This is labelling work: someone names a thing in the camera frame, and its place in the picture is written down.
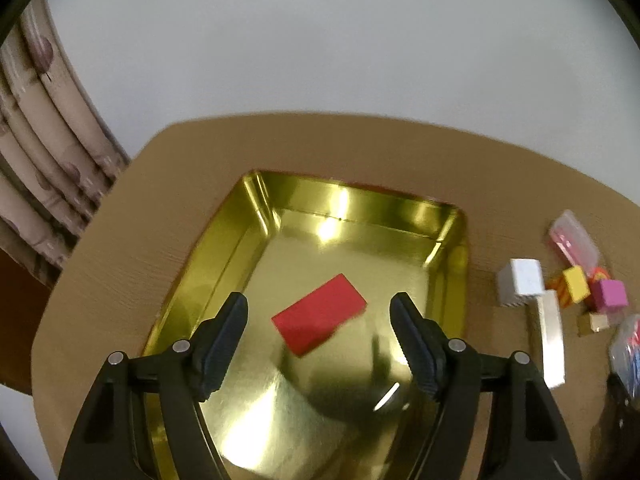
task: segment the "white floor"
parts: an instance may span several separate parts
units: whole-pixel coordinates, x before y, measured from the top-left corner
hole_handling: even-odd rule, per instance
[[[49,2],[132,156],[190,118],[363,112],[526,146],[640,204],[640,51],[607,0]],[[12,438],[28,436],[20,452],[50,478],[32,407],[2,403]]]

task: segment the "red object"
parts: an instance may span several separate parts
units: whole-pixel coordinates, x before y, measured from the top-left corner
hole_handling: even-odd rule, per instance
[[[303,356],[329,339],[339,325],[362,313],[367,302],[338,274],[271,318],[289,349]]]

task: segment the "pink block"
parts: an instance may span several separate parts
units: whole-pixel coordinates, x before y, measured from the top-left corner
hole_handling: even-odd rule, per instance
[[[615,312],[629,304],[625,284],[620,280],[600,280],[591,283],[590,288],[598,312]]]

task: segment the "white cube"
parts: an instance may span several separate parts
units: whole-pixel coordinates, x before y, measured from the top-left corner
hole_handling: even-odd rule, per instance
[[[514,258],[498,272],[498,298],[502,306],[524,305],[545,291],[540,262]]]

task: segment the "pink plastic package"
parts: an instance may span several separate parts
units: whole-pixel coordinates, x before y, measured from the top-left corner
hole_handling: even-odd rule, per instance
[[[572,266],[581,266],[587,277],[598,266],[600,251],[574,213],[567,209],[549,229],[551,240]]]

